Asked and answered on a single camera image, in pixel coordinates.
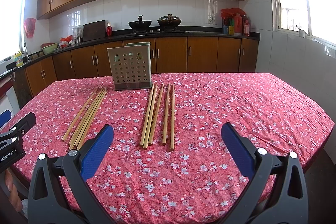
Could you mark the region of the bamboo chopstick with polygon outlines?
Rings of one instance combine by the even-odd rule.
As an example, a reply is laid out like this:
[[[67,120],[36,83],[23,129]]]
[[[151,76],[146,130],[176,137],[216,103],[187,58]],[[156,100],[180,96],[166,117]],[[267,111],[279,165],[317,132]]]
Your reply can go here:
[[[157,84],[153,84],[153,91],[151,93],[151,101],[150,101],[150,108],[149,108],[149,115],[147,119],[147,125],[146,125],[146,132],[145,132],[145,140],[143,144],[143,148],[147,149],[148,143],[149,143],[149,134],[150,134],[150,127],[151,127],[151,120],[153,117],[153,112],[154,112],[154,104],[155,104],[155,99],[157,95]]]
[[[102,94],[103,89],[100,89],[97,96],[94,98],[88,109],[86,110],[84,116],[81,118],[76,130],[74,131],[74,134],[72,135],[72,138],[69,141],[69,149],[73,149],[77,146],[77,139],[79,136],[81,136],[81,132],[83,131],[83,128],[85,127],[85,123],[87,122],[91,112],[93,111],[96,103],[98,102],[98,99],[100,98],[100,95]]]
[[[149,119],[151,102],[152,102],[153,93],[154,93],[154,87],[155,87],[155,83],[152,84],[151,91],[150,91],[150,96],[149,96],[149,100],[148,100],[148,105],[147,105],[147,109],[146,109],[146,115],[145,115],[145,120],[144,120],[144,123],[143,123],[143,130],[142,130],[141,141],[140,141],[140,146],[141,147],[143,147],[144,141],[145,141],[145,135],[146,135],[147,123],[148,123],[148,119]]]
[[[89,104],[89,102],[91,101],[91,99],[93,98],[93,96],[96,94],[97,89],[95,89],[93,91],[93,93],[91,94],[91,96],[86,100],[85,104],[81,107],[81,109],[79,110],[79,112],[76,114],[76,116],[74,117],[74,119],[72,120],[72,122],[70,123],[70,125],[68,126],[68,129],[66,130],[66,132],[64,133],[63,137],[62,137],[62,141],[66,141],[68,135],[70,134],[73,126],[75,125],[75,123],[77,122],[78,118],[80,117],[80,115],[82,114],[82,112],[84,111],[84,109],[86,108],[86,106]]]
[[[98,98],[95,99],[95,101],[93,102],[93,105],[90,106],[89,110],[88,110],[88,114],[86,115],[86,117],[84,118],[84,121],[81,125],[81,127],[79,128],[79,133],[77,134],[77,137],[75,139],[75,142],[73,143],[72,147],[76,147],[77,149],[79,149],[84,142],[85,136],[87,134],[87,131],[89,129],[89,127],[91,126],[92,120],[95,117],[95,113],[98,110],[102,100],[104,99],[106,94],[106,89],[103,89],[100,94],[98,95]]]
[[[165,115],[164,115],[163,134],[162,134],[162,144],[163,145],[166,145],[166,143],[167,143],[167,122],[168,122],[168,113],[169,113],[169,96],[170,96],[170,84],[168,84],[167,94],[166,94]]]
[[[98,102],[96,103],[96,105],[95,105],[93,111],[91,112],[91,114],[90,114],[87,122],[85,123],[85,127],[83,128],[83,131],[81,132],[81,136],[79,136],[80,139],[77,140],[77,146],[76,146],[77,149],[80,149],[83,146],[83,143],[84,143],[86,135],[87,135],[87,133],[89,131],[89,128],[90,128],[90,126],[91,126],[91,124],[93,122],[93,119],[96,116],[98,108],[100,107],[100,105],[101,105],[101,103],[102,103],[105,95],[106,95],[106,89],[103,90],[102,94],[100,95],[100,98],[98,99]]]
[[[153,144],[154,133],[155,133],[155,128],[156,128],[156,124],[157,124],[157,118],[158,118],[158,113],[159,113],[159,109],[160,109],[160,105],[161,105],[164,86],[165,86],[165,84],[162,84],[161,90],[159,92],[159,97],[158,97],[158,100],[157,100],[157,106],[155,108],[155,114],[154,114],[154,118],[153,118],[153,121],[152,121],[152,124],[151,124],[151,130],[150,130],[148,145]]]
[[[80,139],[84,133],[85,128],[87,127],[87,124],[93,114],[93,111],[98,104],[101,96],[103,95],[104,89],[100,89],[97,93],[96,97],[93,99],[93,101],[90,103],[90,105],[87,107],[84,115],[81,117],[80,122],[78,123],[78,126],[76,130],[74,131],[70,141],[69,141],[69,150],[74,149],[79,145]]]
[[[170,133],[170,151],[175,150],[175,85],[172,86],[171,98],[171,133]]]

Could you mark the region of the yellow detergent bottle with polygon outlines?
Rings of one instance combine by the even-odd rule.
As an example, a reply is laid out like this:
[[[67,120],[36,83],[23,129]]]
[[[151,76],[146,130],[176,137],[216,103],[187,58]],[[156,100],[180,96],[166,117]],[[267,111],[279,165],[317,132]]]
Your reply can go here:
[[[23,62],[23,55],[22,55],[22,52],[19,51],[18,53],[16,53],[14,55],[14,59],[15,59],[15,66],[17,68],[21,67],[24,65],[24,62]]]

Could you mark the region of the pink floral tablecloth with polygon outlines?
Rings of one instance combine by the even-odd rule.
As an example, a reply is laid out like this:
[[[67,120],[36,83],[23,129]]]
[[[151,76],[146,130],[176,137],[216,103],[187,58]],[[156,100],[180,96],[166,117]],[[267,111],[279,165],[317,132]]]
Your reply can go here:
[[[92,99],[105,92],[87,133],[104,125],[114,139],[88,185],[109,215],[121,223],[206,223],[228,212],[248,183],[221,137],[230,123],[269,153],[295,152],[307,167],[334,127],[309,97],[269,73],[177,73],[153,76],[153,143],[139,145],[152,91],[117,91],[112,77],[56,81],[9,122],[32,112],[36,125],[25,135],[25,157],[14,170],[33,175],[38,155],[63,156],[67,130],[77,125]]]

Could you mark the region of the green bowl on counter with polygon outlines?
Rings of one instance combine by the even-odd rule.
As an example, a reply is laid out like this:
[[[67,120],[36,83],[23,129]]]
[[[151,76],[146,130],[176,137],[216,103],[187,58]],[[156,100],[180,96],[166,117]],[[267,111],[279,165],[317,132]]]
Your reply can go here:
[[[57,43],[45,43],[43,44],[42,51],[45,55],[52,53],[54,50],[58,48]]]

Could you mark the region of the red white bag on counter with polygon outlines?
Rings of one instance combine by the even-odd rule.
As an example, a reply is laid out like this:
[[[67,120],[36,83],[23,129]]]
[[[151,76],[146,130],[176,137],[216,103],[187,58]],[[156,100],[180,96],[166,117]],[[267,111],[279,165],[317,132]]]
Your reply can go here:
[[[60,48],[66,48],[69,46],[73,46],[76,44],[76,40],[73,35],[67,36],[66,38],[61,38],[59,47]]]

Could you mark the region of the perforated metal utensil holder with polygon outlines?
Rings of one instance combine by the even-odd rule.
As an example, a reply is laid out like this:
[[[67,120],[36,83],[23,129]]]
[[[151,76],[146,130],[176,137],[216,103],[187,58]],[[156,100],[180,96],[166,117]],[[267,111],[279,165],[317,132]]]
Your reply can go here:
[[[108,48],[108,58],[116,90],[150,89],[150,43],[129,43],[124,47]]]

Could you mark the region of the red plastic bag hanging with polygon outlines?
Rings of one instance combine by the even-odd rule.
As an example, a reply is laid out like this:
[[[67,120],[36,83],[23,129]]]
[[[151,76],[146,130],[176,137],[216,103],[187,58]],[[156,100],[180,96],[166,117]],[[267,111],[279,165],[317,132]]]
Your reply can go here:
[[[31,39],[34,37],[35,24],[36,24],[35,18],[26,18],[23,22],[23,28],[24,28],[26,37],[28,39]]]

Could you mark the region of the wooden lower cabinets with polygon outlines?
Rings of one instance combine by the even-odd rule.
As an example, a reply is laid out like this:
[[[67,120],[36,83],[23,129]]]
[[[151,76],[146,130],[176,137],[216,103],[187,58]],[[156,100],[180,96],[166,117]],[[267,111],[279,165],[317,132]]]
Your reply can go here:
[[[155,73],[254,72],[259,41],[224,36],[143,38],[76,47],[10,73],[20,107],[55,81],[113,76],[147,88]]]

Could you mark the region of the dark wooden cutting board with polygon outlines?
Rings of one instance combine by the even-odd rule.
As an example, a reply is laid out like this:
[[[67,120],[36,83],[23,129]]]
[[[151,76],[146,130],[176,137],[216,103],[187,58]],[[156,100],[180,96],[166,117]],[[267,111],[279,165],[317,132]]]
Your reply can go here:
[[[97,22],[87,23],[83,25],[83,41],[91,41],[105,38],[106,21],[99,20]]]

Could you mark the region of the white cup on sill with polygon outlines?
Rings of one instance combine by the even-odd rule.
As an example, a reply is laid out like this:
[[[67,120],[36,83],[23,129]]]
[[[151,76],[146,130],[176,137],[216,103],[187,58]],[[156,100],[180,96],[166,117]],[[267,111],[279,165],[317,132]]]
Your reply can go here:
[[[306,34],[305,34],[305,31],[302,30],[302,29],[299,29],[299,37],[300,38],[305,38]]]

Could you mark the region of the red bottle on counter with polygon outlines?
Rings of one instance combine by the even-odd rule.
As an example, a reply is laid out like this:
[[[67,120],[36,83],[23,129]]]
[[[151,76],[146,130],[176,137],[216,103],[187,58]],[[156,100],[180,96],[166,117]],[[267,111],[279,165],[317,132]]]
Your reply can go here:
[[[112,36],[112,32],[113,32],[112,26],[108,22],[108,25],[107,25],[107,28],[106,28],[106,33],[107,33],[108,37]]]

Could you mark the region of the left window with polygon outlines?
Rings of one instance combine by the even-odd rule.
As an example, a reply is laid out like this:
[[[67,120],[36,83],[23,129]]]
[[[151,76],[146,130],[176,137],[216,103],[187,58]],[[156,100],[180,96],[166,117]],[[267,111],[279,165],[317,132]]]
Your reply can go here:
[[[1,61],[23,51],[25,0],[1,0]]]

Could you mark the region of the red condiment containers group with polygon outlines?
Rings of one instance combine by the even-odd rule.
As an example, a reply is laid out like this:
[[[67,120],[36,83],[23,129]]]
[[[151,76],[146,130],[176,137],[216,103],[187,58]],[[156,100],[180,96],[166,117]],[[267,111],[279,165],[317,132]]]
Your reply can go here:
[[[250,23],[242,9],[222,9],[220,15],[224,34],[250,36]]]

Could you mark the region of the black wok left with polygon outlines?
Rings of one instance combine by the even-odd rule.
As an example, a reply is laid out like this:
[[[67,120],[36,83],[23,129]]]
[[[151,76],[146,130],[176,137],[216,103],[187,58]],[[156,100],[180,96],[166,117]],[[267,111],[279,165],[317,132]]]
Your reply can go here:
[[[143,20],[142,15],[139,15],[137,21],[129,22],[128,24],[133,32],[147,32],[151,23],[151,20]]]

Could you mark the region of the black wok with lid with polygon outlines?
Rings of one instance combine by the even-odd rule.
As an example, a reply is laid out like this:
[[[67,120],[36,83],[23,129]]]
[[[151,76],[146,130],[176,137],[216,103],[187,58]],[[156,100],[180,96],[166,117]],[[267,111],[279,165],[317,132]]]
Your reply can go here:
[[[164,31],[176,31],[178,26],[181,24],[181,19],[178,16],[167,14],[160,17],[157,22]]]

